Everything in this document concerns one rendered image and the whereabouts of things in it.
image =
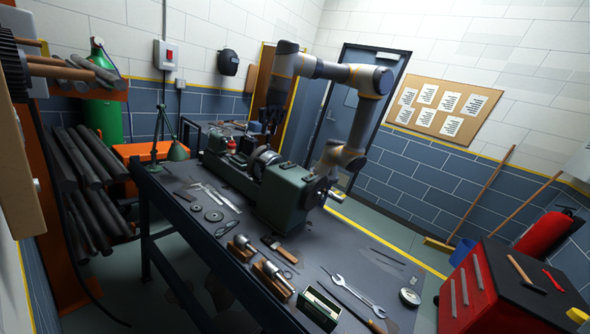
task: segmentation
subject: broom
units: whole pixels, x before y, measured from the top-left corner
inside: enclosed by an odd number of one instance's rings
[[[496,170],[494,170],[494,173],[492,174],[492,176],[490,176],[490,179],[488,180],[488,182],[486,183],[486,185],[479,192],[479,195],[477,195],[477,197],[475,198],[475,201],[473,201],[473,204],[471,204],[471,207],[469,207],[469,210],[467,210],[467,212],[465,213],[465,216],[463,216],[463,219],[461,219],[461,221],[459,222],[459,224],[455,228],[455,231],[453,231],[453,233],[451,233],[451,236],[449,237],[449,239],[447,239],[447,242],[442,243],[440,241],[436,241],[435,239],[432,239],[432,238],[429,238],[429,237],[424,237],[424,240],[422,241],[422,243],[424,245],[426,245],[428,247],[432,247],[432,248],[436,249],[437,251],[441,251],[441,252],[446,253],[446,254],[449,254],[449,255],[451,255],[455,251],[455,247],[449,246],[449,243],[451,242],[451,240],[453,239],[453,237],[455,236],[455,234],[457,233],[457,231],[459,231],[459,228],[461,228],[461,226],[465,222],[467,216],[469,216],[469,213],[471,213],[471,210],[473,210],[473,208],[477,204],[477,201],[481,198],[481,195],[484,194],[484,192],[486,191],[486,189],[488,188],[488,186],[490,185],[490,183],[492,183],[492,181],[494,180],[494,177],[498,174],[498,172],[500,171],[500,169],[504,165],[504,162],[506,162],[506,160],[508,159],[508,157],[512,153],[512,150],[514,150],[515,147],[516,147],[516,145],[512,145],[512,147],[510,148],[510,150],[508,150],[508,152],[504,156],[503,160],[500,162],[500,164],[498,165],[498,167],[496,167]]]

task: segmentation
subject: desk lamp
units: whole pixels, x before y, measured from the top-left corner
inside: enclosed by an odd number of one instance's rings
[[[147,169],[150,173],[159,173],[162,171],[162,167],[156,165],[156,154],[158,150],[156,150],[156,143],[158,142],[158,132],[160,130],[160,120],[163,118],[168,125],[168,129],[170,130],[170,134],[172,135],[172,145],[170,145],[170,149],[168,150],[168,155],[166,156],[167,160],[170,161],[182,161],[188,159],[190,156],[184,148],[176,141],[176,135],[170,126],[170,121],[168,120],[168,116],[166,115],[166,105],[165,104],[158,104],[156,106],[158,109],[158,119],[156,120],[156,132],[154,133],[154,145],[152,146],[152,150],[150,154],[152,155],[152,163],[147,165],[145,169]]]

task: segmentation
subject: hammer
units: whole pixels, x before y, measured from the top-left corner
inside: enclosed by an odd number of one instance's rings
[[[538,294],[541,294],[543,296],[545,296],[547,294],[547,291],[545,289],[543,289],[542,287],[537,287],[533,284],[533,282],[531,281],[529,276],[527,276],[527,274],[523,271],[523,269],[520,268],[520,266],[518,265],[518,263],[516,263],[516,260],[514,260],[514,257],[512,257],[512,255],[506,255],[506,256],[508,257],[508,260],[510,260],[510,263],[512,263],[514,268],[516,268],[516,271],[518,271],[518,273],[520,274],[520,277],[523,278],[523,280],[520,281],[520,285],[522,285],[523,287],[526,287],[527,289],[530,289]]]

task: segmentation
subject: robotic arm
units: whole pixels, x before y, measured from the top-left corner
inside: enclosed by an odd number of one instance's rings
[[[301,53],[299,44],[288,40],[277,43],[271,71],[266,106],[259,109],[259,121],[263,129],[270,121],[273,132],[282,122],[286,111],[289,87],[294,75],[310,79],[329,79],[358,90],[358,106],[348,141],[328,139],[321,158],[312,172],[325,175],[330,184],[338,182],[338,166],[356,173],[367,163],[365,141],[370,131],[371,119],[379,100],[393,87],[393,72],[383,66],[367,64],[332,63]]]

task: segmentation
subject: white paper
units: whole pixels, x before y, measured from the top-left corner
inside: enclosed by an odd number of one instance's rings
[[[571,157],[562,171],[586,183],[590,183],[590,138]]]
[[[487,101],[487,96],[471,94],[467,99],[467,102],[465,102],[465,105],[461,109],[461,113],[463,115],[477,117],[477,115],[481,111],[481,108],[484,107],[484,104],[486,104]]]
[[[418,115],[418,119],[416,120],[416,125],[421,127],[430,127],[432,124],[432,120],[436,115],[436,109],[422,107],[420,114]]]
[[[463,124],[463,118],[456,117],[456,116],[447,116],[445,120],[445,124],[442,125],[442,129],[440,129],[439,134],[444,134],[445,136],[455,137],[457,132],[459,132],[459,128],[461,124]]]
[[[422,87],[422,91],[418,96],[418,100],[416,102],[422,104],[430,104],[432,100],[434,100],[434,95],[436,95],[436,91],[438,90],[437,85],[431,85],[429,83],[425,83]]]
[[[408,125],[408,122],[410,122],[410,118],[412,118],[412,115],[414,114],[414,110],[416,109],[412,108],[411,106],[403,106],[397,114],[395,122],[403,125]]]
[[[401,106],[411,106],[416,98],[416,94],[418,94],[418,89],[406,87],[397,104]]]
[[[438,110],[444,111],[447,113],[452,113],[455,110],[455,106],[459,99],[461,98],[461,93],[452,92],[450,90],[446,90],[445,94],[442,96],[440,103],[438,104]]]

